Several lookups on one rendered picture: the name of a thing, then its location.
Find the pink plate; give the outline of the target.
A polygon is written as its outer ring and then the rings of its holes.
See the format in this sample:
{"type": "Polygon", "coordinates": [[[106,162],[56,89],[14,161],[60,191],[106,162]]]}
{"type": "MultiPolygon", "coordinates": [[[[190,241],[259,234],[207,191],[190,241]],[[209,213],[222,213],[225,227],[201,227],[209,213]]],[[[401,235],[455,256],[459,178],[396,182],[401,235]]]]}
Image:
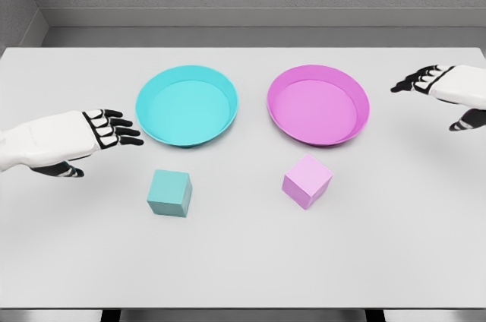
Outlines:
{"type": "Polygon", "coordinates": [[[324,65],[301,65],[281,73],[269,86],[267,108],[285,134],[320,147],[356,137],[371,111],[366,92],[353,77],[324,65]]]}

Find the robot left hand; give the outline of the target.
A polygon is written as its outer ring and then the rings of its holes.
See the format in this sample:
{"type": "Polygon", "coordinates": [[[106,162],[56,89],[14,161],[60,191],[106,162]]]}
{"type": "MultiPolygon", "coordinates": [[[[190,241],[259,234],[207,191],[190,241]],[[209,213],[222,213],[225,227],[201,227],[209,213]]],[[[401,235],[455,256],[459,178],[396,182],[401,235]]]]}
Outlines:
{"type": "Polygon", "coordinates": [[[18,126],[22,151],[18,166],[51,177],[82,178],[83,170],[73,161],[116,146],[144,144],[133,122],[111,109],[72,110],[18,126]]]}

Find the teal block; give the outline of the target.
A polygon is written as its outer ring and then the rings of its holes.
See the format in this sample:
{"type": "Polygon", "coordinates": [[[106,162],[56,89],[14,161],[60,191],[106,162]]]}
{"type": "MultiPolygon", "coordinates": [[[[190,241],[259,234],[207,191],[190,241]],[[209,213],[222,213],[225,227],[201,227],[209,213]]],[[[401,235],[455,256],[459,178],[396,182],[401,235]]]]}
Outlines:
{"type": "Polygon", "coordinates": [[[156,215],[185,218],[192,190],[188,173],[157,169],[150,184],[147,203],[156,215]]]}

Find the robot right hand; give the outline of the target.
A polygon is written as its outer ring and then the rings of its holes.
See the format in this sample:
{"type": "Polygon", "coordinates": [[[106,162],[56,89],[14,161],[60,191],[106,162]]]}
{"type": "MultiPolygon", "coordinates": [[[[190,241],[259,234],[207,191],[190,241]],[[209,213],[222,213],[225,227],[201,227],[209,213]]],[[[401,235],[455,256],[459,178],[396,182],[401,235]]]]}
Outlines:
{"type": "Polygon", "coordinates": [[[468,110],[449,126],[452,132],[486,127],[486,68],[431,65],[407,75],[390,89],[417,92],[468,110]]]}

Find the cyan plate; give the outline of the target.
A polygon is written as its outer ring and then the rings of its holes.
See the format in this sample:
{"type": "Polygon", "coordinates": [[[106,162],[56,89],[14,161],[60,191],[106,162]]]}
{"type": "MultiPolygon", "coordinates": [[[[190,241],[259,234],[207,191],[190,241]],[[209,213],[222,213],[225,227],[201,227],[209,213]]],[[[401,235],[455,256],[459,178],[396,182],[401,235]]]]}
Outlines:
{"type": "Polygon", "coordinates": [[[238,111],[234,84],[200,65],[169,68],[141,88],[135,114],[153,139],[177,147],[204,144],[223,133],[238,111]]]}

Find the pink block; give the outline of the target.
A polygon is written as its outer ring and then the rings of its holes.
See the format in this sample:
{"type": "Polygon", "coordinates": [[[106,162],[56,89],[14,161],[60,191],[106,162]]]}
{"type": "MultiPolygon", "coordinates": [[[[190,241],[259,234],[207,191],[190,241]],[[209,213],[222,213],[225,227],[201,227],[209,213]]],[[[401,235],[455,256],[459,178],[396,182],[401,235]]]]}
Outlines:
{"type": "Polygon", "coordinates": [[[305,154],[283,178],[282,191],[302,209],[308,209],[327,189],[333,172],[310,154],[305,154]]]}

